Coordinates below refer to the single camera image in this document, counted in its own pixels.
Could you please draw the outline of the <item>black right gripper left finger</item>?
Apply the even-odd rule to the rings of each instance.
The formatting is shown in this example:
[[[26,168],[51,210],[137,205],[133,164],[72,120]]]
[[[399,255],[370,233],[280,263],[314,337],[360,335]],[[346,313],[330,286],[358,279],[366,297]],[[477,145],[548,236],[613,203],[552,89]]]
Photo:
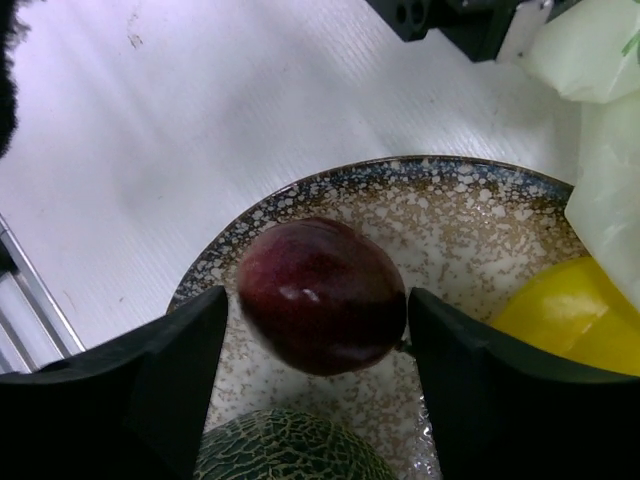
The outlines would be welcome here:
[[[227,312],[212,287],[81,354],[2,375],[2,478],[192,478]]]

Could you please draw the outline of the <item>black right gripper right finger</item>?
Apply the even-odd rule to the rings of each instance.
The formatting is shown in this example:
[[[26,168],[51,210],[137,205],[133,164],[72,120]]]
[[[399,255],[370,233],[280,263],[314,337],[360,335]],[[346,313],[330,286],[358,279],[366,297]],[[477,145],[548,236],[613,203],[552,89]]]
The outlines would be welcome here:
[[[408,319],[444,478],[638,478],[638,378],[539,350],[425,289]]]

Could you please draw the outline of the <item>yellow fake lemon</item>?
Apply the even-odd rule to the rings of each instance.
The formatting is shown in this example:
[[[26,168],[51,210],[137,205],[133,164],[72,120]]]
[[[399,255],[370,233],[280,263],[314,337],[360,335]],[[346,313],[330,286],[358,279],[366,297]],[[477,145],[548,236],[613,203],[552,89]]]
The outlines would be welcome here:
[[[560,357],[639,374],[639,312],[591,257],[536,274],[491,325]]]

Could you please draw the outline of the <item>green netted fake melon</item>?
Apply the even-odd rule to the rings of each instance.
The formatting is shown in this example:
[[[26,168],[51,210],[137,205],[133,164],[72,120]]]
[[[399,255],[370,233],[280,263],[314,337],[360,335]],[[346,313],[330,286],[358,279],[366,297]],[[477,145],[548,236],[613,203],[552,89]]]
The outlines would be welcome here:
[[[202,436],[195,479],[394,479],[361,437],[302,411],[257,410]]]

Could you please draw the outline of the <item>dark red fake plum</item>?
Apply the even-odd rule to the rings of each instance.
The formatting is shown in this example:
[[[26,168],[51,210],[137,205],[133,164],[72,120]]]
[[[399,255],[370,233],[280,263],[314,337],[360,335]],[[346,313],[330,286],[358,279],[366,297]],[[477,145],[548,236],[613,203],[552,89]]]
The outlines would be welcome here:
[[[372,366],[406,328],[406,290],[394,262],[335,220],[304,218],[261,233],[237,267],[236,288],[264,348],[311,375]]]

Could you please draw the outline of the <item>light green plastic bag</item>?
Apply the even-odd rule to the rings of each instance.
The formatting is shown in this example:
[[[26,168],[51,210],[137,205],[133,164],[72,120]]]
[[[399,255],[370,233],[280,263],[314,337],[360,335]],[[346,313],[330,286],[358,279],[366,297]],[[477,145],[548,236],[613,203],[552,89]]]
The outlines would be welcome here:
[[[639,303],[639,4],[558,1],[521,62],[581,108],[578,173],[565,215]]]

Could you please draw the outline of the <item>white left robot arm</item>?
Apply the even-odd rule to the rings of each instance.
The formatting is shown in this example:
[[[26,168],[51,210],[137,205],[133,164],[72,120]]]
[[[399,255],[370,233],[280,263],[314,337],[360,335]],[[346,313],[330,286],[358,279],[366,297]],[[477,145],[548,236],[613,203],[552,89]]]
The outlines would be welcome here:
[[[507,62],[523,54],[552,16],[551,0],[368,0],[404,42],[438,30],[475,62]]]

